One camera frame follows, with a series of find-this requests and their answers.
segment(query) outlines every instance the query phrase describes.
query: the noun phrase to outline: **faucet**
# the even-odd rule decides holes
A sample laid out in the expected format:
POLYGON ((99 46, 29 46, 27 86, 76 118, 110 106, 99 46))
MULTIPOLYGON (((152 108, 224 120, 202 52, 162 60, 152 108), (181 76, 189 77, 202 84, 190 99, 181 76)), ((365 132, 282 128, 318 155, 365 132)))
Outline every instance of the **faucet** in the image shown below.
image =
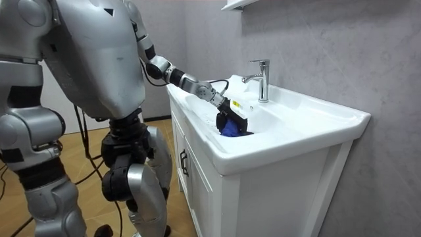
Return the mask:
POLYGON ((241 80, 243 83, 248 83, 250 80, 260 81, 259 86, 259 102, 268 103, 269 102, 269 64, 268 59, 262 60, 253 60, 250 62, 259 62, 260 65, 260 74, 245 76, 241 80))

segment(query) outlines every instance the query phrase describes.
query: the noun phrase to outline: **washbasin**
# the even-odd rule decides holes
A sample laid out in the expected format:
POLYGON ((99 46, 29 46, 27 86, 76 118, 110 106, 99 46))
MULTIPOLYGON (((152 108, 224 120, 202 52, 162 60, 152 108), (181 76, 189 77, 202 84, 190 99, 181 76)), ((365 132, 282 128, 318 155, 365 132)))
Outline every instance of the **washbasin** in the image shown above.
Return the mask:
MULTIPOLYGON (((197 141, 220 174, 232 174, 267 165, 323 147, 359 138, 370 114, 276 86, 269 102, 259 103, 259 83, 244 84, 233 75, 224 94, 241 105, 253 135, 221 136, 216 128, 218 109, 170 85, 168 92, 180 106, 197 141)), ((212 84, 222 91, 225 82, 212 84)))

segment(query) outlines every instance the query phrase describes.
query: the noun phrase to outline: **black wire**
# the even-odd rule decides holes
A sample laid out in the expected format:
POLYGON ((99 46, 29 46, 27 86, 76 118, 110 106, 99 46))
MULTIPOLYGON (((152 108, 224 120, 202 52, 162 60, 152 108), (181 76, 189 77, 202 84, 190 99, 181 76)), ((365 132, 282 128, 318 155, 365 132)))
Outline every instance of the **black wire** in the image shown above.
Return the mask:
POLYGON ((92 159, 93 160, 98 160, 99 158, 101 158, 102 157, 102 155, 97 155, 96 157, 93 157, 92 159))
POLYGON ((97 170, 103 165, 104 161, 101 161, 100 164, 97 166, 97 168, 95 168, 91 173, 89 173, 85 178, 77 181, 76 183, 74 183, 75 185, 79 185, 83 182, 85 182, 88 178, 91 178, 91 176, 93 174, 95 174, 97 172, 97 170))
POLYGON ((29 225, 29 223, 31 223, 31 221, 33 221, 33 217, 29 218, 27 221, 25 221, 25 223, 23 225, 21 225, 17 230, 15 230, 13 232, 13 234, 11 235, 11 237, 16 237, 18 236, 18 234, 26 227, 29 225))
POLYGON ((212 81, 212 82, 209 82, 209 83, 215 83, 215 82, 226 82, 226 86, 225 86, 224 90, 228 90, 228 87, 230 87, 230 82, 226 79, 215 80, 215 81, 212 81))
POLYGON ((165 84, 162 84, 162 85, 158 85, 158 84, 152 83, 151 79, 149 79, 149 75, 146 73, 145 65, 143 65, 143 63, 142 63, 141 61, 140 61, 140 65, 142 66, 143 73, 144 73, 144 75, 145 75, 145 77, 146 77, 146 80, 147 80, 147 81, 148 81, 148 82, 149 82, 152 86, 162 87, 162 86, 169 85, 169 83, 165 83, 165 84))
MULTIPOLYGON (((84 128, 82 128, 82 122, 81 122, 81 119, 80 119, 79 110, 78 110, 77 106, 75 106, 75 105, 74 105, 74 111, 76 113, 76 118, 78 119, 78 125, 79 125, 79 129, 80 129, 80 136, 82 137, 82 142, 83 142, 84 147, 85 147, 85 155, 89 159, 89 161, 91 162, 91 165, 94 168, 94 171, 97 173, 98 177, 102 180, 103 179, 103 176, 99 172, 98 167, 96 166, 96 164, 93 162, 93 159, 92 159, 91 154, 89 152, 89 133, 87 131, 87 124, 86 124, 85 113, 82 113, 82 115, 84 117, 84 128)), ((118 203, 115 201, 114 204, 117 207, 118 216, 120 217, 120 237, 122 237, 122 235, 123 235, 123 216, 122 216, 121 209, 120 209, 120 206, 118 205, 118 203)))
POLYGON ((5 175, 5 173, 6 173, 6 171, 7 171, 8 169, 9 169, 9 168, 5 168, 5 170, 3 171, 3 173, 1 173, 1 176, 0 176, 1 181, 3 181, 3 189, 1 190, 0 201, 3 199, 3 196, 5 195, 5 191, 6 191, 6 181, 5 181, 5 179, 3 178, 3 175, 5 175))

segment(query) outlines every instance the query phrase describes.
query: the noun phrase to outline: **shelf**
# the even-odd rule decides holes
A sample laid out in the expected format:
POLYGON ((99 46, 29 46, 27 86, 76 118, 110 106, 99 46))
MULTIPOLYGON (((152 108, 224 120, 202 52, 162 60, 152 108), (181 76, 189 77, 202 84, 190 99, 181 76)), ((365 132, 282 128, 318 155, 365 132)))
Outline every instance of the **shelf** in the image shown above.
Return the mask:
POLYGON ((223 11, 229 11, 229 10, 243 10, 243 7, 257 2, 258 0, 228 0, 228 3, 225 7, 222 8, 223 11))

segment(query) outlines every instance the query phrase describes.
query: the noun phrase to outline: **humanoid robot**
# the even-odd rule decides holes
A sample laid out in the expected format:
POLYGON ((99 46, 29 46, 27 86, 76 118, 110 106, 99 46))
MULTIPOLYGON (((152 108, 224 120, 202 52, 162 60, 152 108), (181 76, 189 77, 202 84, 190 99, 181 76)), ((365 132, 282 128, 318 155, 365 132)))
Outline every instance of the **humanoid robot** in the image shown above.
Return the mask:
POLYGON ((125 0, 0 0, 0 148, 25 190, 36 237, 86 236, 78 190, 60 160, 62 117, 41 106, 45 60, 67 98, 88 116, 109 120, 101 155, 108 201, 125 201, 135 236, 162 237, 172 160, 162 134, 140 123, 149 76, 195 94, 247 131, 247 120, 208 82, 155 53, 137 7, 125 0))

